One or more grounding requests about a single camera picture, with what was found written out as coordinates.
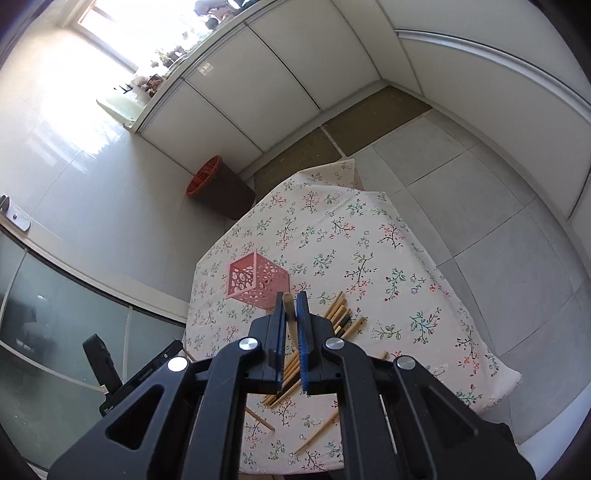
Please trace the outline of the black chopstick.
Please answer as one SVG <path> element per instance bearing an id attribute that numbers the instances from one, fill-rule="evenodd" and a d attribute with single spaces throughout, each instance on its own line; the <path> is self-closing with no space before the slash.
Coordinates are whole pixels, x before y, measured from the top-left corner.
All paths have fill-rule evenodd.
<path id="1" fill-rule="evenodd" d="M 342 316 L 342 319 L 339 320 L 337 327 L 335 328 L 335 336 L 342 336 L 348 329 L 349 323 L 351 323 L 353 318 L 352 310 L 349 309 L 346 311 L 346 314 Z"/>

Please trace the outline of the white kitchen cabinets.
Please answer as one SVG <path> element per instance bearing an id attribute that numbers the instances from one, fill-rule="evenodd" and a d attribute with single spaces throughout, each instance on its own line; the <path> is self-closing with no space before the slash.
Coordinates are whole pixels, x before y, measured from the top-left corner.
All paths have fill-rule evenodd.
<path id="1" fill-rule="evenodd" d="M 570 217 L 590 170 L 590 86 L 528 1 L 263 1 L 207 38 L 135 129 L 190 171 L 235 171 L 377 83 L 508 155 Z"/>

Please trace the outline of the pink perforated utensil holder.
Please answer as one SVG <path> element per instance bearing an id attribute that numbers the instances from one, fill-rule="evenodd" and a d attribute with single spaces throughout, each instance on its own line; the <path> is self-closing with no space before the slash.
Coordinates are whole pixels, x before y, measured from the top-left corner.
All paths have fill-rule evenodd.
<path id="1" fill-rule="evenodd" d="M 283 267 L 257 252 L 229 264 L 226 298 L 270 309 L 276 303 L 277 293 L 290 293 L 290 275 Z"/>

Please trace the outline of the glass sliding door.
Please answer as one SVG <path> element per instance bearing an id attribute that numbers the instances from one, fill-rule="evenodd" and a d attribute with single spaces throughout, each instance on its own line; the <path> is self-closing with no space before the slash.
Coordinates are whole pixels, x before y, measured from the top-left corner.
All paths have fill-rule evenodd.
<path id="1" fill-rule="evenodd" d="M 97 334 L 122 380 L 183 325 L 103 296 L 1 237 L 1 424 L 46 470 L 101 417 L 104 401 L 82 344 Z"/>

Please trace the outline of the floral tablecloth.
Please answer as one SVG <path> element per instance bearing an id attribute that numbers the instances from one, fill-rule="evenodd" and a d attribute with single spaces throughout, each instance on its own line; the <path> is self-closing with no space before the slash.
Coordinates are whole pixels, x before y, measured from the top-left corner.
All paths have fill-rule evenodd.
<path id="1" fill-rule="evenodd" d="M 245 337 L 263 310 L 228 293 L 230 266 L 260 255 L 283 268 L 312 313 L 377 358 L 415 357 L 472 410 L 507 397 L 520 374 L 490 349 L 469 309 L 387 194 L 353 160 L 291 175 L 195 267 L 184 345 L 196 359 Z"/>

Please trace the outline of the dark red trash bin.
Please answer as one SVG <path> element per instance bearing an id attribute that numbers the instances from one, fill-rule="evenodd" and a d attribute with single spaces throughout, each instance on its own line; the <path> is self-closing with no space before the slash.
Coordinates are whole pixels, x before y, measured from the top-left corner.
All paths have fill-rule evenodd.
<path id="1" fill-rule="evenodd" d="M 185 195 L 231 220 L 242 218 L 256 200 L 256 192 L 219 155 L 201 166 L 190 180 Z"/>

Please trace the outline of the olive floor mat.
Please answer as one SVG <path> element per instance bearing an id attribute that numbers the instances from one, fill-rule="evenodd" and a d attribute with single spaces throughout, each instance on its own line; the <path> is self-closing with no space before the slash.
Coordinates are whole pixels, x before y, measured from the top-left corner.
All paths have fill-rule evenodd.
<path id="1" fill-rule="evenodd" d="M 430 109 L 416 97 L 387 86 L 329 120 L 325 130 L 350 156 Z"/>
<path id="2" fill-rule="evenodd" d="M 329 164 L 342 158 L 327 134 L 317 128 L 270 160 L 253 175 L 256 200 L 298 171 Z"/>

